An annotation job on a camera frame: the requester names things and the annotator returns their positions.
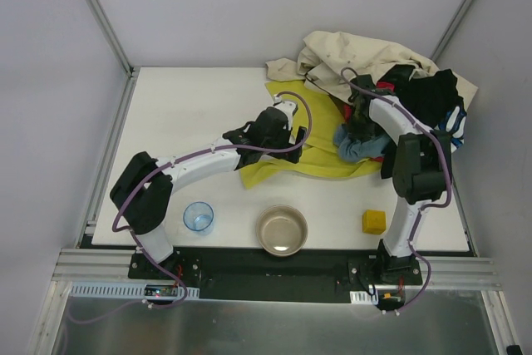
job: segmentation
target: black cloth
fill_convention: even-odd
[[[463,103],[456,82],[451,70],[438,71],[434,76],[411,79],[406,85],[398,85],[395,93],[415,118],[434,127],[449,110]]]

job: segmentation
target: clear plastic cup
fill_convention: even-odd
[[[197,201],[186,207],[183,222],[197,234],[209,234],[214,228],[214,211],[207,203]]]

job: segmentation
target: yellow cube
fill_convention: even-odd
[[[362,232],[383,234],[386,230],[386,212],[367,210],[362,216]]]

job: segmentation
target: wire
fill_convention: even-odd
[[[120,227],[118,226],[118,222],[120,221],[121,217],[126,212],[127,207],[129,206],[131,201],[135,198],[136,194],[140,191],[140,189],[142,189],[142,187],[144,187],[144,184],[147,183],[151,178],[153,178],[159,172],[162,172],[163,170],[166,170],[166,169],[170,168],[172,165],[177,165],[180,162],[183,162],[183,161],[186,161],[186,160],[190,160],[190,159],[198,157],[200,155],[208,154],[210,152],[217,151],[217,150],[229,150],[229,149],[254,150],[254,151],[262,151],[264,153],[289,153],[290,151],[294,151],[294,150],[299,149],[307,141],[308,137],[310,136],[310,132],[312,131],[312,128],[313,128],[313,117],[312,117],[312,114],[310,112],[310,107],[308,106],[308,103],[305,101],[305,99],[303,99],[297,93],[294,93],[292,91],[281,91],[281,92],[279,92],[277,94],[277,96],[282,96],[282,95],[289,95],[289,96],[297,97],[303,103],[303,106],[305,107],[305,110],[307,112],[308,128],[307,128],[307,131],[305,132],[305,135],[303,136],[303,138],[301,139],[301,141],[299,143],[297,143],[295,145],[292,145],[292,146],[290,146],[290,147],[288,147],[286,149],[268,149],[268,148],[265,148],[265,147],[257,147],[257,146],[254,146],[254,145],[219,145],[218,147],[215,147],[214,149],[210,149],[210,148],[209,149],[203,149],[203,150],[200,150],[200,151],[196,151],[194,153],[190,153],[188,155],[184,155],[184,156],[178,158],[177,160],[175,160],[173,163],[167,162],[166,164],[154,169],[148,175],[146,175],[139,182],[139,184],[131,191],[131,193],[126,198],[126,201],[124,201],[124,203],[120,207],[120,209],[118,211],[118,214],[116,215],[115,220],[113,221],[113,224],[112,224],[112,227],[111,227],[112,231],[113,232],[121,232],[121,231],[124,231],[124,230],[128,230],[130,232],[130,234],[131,234],[131,237],[136,242],[136,244],[139,247],[139,249],[142,251],[142,254],[153,264],[153,266],[155,266],[159,271],[163,272],[164,274],[166,274],[167,276],[172,278],[177,285],[179,285],[180,287],[182,287],[184,289],[184,295],[183,295],[182,298],[177,299],[173,303],[169,303],[169,304],[166,304],[166,305],[159,305],[159,304],[156,304],[156,303],[150,303],[152,308],[155,308],[155,309],[173,308],[176,305],[179,305],[180,303],[182,303],[183,301],[186,300],[186,298],[188,297],[189,290],[187,289],[187,287],[185,286],[183,281],[180,279],[181,270],[182,270],[182,268],[180,266],[179,266],[180,269],[178,269],[178,275],[179,276],[176,276],[175,274],[171,273],[169,270],[164,269],[147,253],[147,251],[144,250],[144,248],[142,247],[142,243],[138,240],[138,238],[136,237],[135,233],[133,232],[133,230],[131,229],[131,227],[129,225],[124,225],[124,226],[120,226]],[[100,321],[102,319],[108,318],[111,315],[113,315],[114,313],[117,313],[117,312],[121,311],[122,309],[133,305],[134,303],[144,303],[144,301],[143,300],[139,300],[139,299],[134,299],[132,301],[128,301],[127,303],[123,303],[122,305],[120,305],[119,307],[111,310],[108,313],[104,313],[103,315],[100,315],[100,316],[97,316],[97,317],[91,318],[91,319],[86,319],[86,320],[80,320],[80,319],[74,318],[71,315],[70,305],[69,305],[68,308],[66,309],[66,318],[68,320],[70,320],[71,322],[75,323],[75,324],[87,325],[87,324],[95,323],[95,322],[98,322],[98,321]],[[67,331],[66,324],[64,326],[64,330],[63,330],[63,334],[62,335],[64,337],[63,338],[62,355],[64,355],[64,353],[66,353],[66,351],[67,351],[67,345],[68,345],[68,331]]]
[[[144,256],[158,269],[160,270],[162,273],[166,274],[167,276],[171,277],[179,286],[183,287],[183,289],[185,290],[185,295],[183,296],[183,298],[177,300],[177,301],[174,301],[173,303],[169,304],[169,305],[159,305],[158,308],[171,308],[171,306],[175,306],[183,301],[185,301],[186,297],[188,296],[188,289],[186,288],[185,284],[181,281],[181,279],[177,276],[175,276],[173,273],[171,273],[170,271],[164,269],[163,267],[161,267],[142,247],[142,243],[137,239],[135,233],[133,232],[133,230],[131,229],[130,226],[128,225],[125,225],[125,226],[121,226],[121,227],[118,227],[118,222],[120,221],[121,217],[124,215],[124,213],[126,212],[126,209],[127,207],[129,206],[129,204],[131,203],[131,201],[135,198],[136,194],[144,187],[144,184],[147,183],[153,176],[157,175],[159,172],[162,172],[163,170],[166,170],[168,168],[170,168],[172,165],[177,165],[179,164],[180,162],[184,162],[184,161],[187,161],[187,160],[190,160],[192,158],[195,158],[195,157],[198,157],[200,155],[203,155],[203,154],[208,154],[210,152],[213,152],[213,151],[217,151],[217,150],[229,150],[229,149],[243,149],[243,150],[255,150],[255,151],[262,151],[264,153],[288,153],[290,151],[294,151],[294,150],[297,150],[298,148],[300,148],[308,139],[308,137],[310,136],[310,132],[312,131],[312,128],[313,128],[313,117],[312,117],[312,114],[310,112],[310,107],[308,106],[307,102],[305,101],[305,99],[303,99],[302,96],[300,96],[299,94],[297,93],[294,93],[292,91],[281,91],[277,94],[277,96],[282,96],[282,95],[290,95],[290,96],[295,96],[297,97],[304,105],[305,107],[305,110],[307,112],[307,116],[308,116],[308,128],[307,128],[307,131],[305,132],[305,135],[303,136],[303,138],[301,139],[301,141],[295,145],[292,145],[286,149],[268,149],[268,148],[264,148],[264,147],[257,147],[255,145],[219,145],[218,147],[215,147],[214,149],[203,149],[203,150],[199,150],[199,151],[196,151],[194,153],[190,153],[188,155],[183,155],[182,157],[178,158],[177,160],[175,160],[173,163],[171,162],[167,162],[166,164],[154,169],[153,171],[151,171],[148,175],[146,175],[140,182],[139,184],[130,192],[130,194],[127,196],[126,198],[126,201],[124,201],[124,203],[122,204],[122,206],[120,207],[119,211],[118,211],[118,214],[116,214],[116,217],[115,217],[115,220],[113,221],[113,224],[111,226],[112,228],[112,231],[113,232],[120,232],[122,230],[129,230],[130,234],[131,234],[131,237],[133,238],[133,240],[136,242],[136,244],[138,245],[138,247],[140,248],[140,250],[142,251],[142,253],[144,254]]]
[[[360,275],[361,275],[360,272],[361,272],[361,271],[362,271],[362,269],[360,268],[360,265],[358,265],[358,271],[357,271],[357,273],[356,273],[356,275],[357,275],[357,280],[358,280],[358,282],[360,283],[360,285],[362,286],[362,289],[363,289],[363,290],[364,290],[364,291],[365,291],[370,297],[373,297],[373,296],[377,293],[377,290],[375,289],[375,284],[372,284],[372,288],[373,288],[372,292],[369,291],[369,286],[370,286],[370,284],[368,284],[368,285],[367,285],[367,288],[366,288],[366,286],[365,286],[364,283],[362,282],[362,278],[360,277]]]
[[[410,248],[410,251],[414,254],[415,257],[417,257],[418,259],[420,259],[422,262],[424,262],[426,264],[426,278],[425,278],[425,283],[423,284],[423,286],[421,286],[421,289],[417,292],[417,294],[414,296],[414,298],[411,299],[408,303],[406,303],[405,305],[403,305],[401,307],[401,309],[405,309],[405,308],[409,307],[411,304],[415,303],[419,299],[419,297],[425,292],[425,290],[428,287],[429,282],[431,280],[431,275],[432,275],[431,263],[428,261],[428,259],[426,259],[423,256],[421,256],[416,251],[416,249],[414,249],[413,241],[414,241],[414,238],[416,237],[416,232],[417,232],[417,229],[418,229],[419,224],[421,222],[421,217],[423,215],[423,212],[426,209],[428,209],[428,208],[445,208],[447,205],[449,205],[451,203],[451,196],[452,196],[451,173],[450,173],[449,168],[447,166],[446,157],[445,157],[445,154],[443,152],[443,148],[441,147],[440,142],[436,139],[436,137],[434,135],[432,135],[428,130],[426,130],[423,126],[421,126],[417,122],[416,118],[406,108],[404,108],[403,106],[398,105],[397,103],[395,103],[394,101],[390,100],[386,96],[382,96],[382,95],[379,95],[379,94],[374,93],[372,91],[368,91],[366,89],[362,89],[361,87],[359,87],[359,86],[355,85],[354,83],[350,82],[349,79],[347,79],[346,76],[345,76],[346,71],[351,71],[355,75],[357,73],[351,67],[344,67],[340,71],[340,76],[342,77],[342,79],[352,89],[355,89],[355,90],[361,92],[364,95],[367,95],[367,96],[370,96],[370,97],[374,97],[376,99],[379,99],[381,101],[384,101],[384,102],[390,104],[392,107],[394,107],[397,110],[399,110],[399,112],[401,112],[406,117],[406,119],[410,123],[412,123],[412,125],[416,129],[418,129],[423,135],[427,136],[431,140],[431,142],[434,144],[434,146],[436,148],[436,151],[438,153],[438,160],[440,161],[441,168],[443,169],[444,179],[446,181],[446,200],[443,203],[441,203],[441,204],[430,203],[430,204],[422,205],[420,207],[420,209],[418,210],[418,212],[417,212],[416,220],[414,221],[414,225],[412,226],[412,229],[411,229],[410,234],[408,236],[408,247]]]

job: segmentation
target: bowl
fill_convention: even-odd
[[[307,241],[307,236],[305,217],[288,205],[268,208],[257,221],[257,238],[260,245],[278,257],[297,253]]]

